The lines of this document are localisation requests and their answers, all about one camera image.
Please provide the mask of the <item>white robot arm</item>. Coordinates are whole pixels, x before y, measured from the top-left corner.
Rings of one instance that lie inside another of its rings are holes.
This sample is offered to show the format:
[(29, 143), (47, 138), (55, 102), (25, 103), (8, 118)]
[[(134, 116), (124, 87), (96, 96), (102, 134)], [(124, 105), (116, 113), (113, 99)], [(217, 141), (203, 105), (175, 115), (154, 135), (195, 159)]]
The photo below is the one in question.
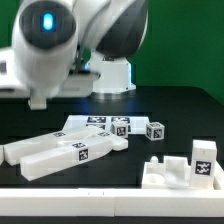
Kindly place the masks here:
[(149, 0), (21, 0), (11, 45), (0, 48), (0, 97), (87, 96), (84, 49), (132, 56), (142, 45)]

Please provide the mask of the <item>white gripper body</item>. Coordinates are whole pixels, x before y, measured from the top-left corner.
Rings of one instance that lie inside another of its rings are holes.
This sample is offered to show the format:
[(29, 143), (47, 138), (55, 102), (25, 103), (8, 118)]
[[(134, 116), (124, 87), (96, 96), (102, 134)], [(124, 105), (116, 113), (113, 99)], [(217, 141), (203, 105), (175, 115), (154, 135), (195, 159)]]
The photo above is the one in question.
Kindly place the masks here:
[[(70, 74), (57, 92), (48, 98), (86, 97), (93, 91), (93, 84), (100, 78), (96, 72)], [(29, 98), (32, 91), (14, 75), (0, 75), (0, 98)]]

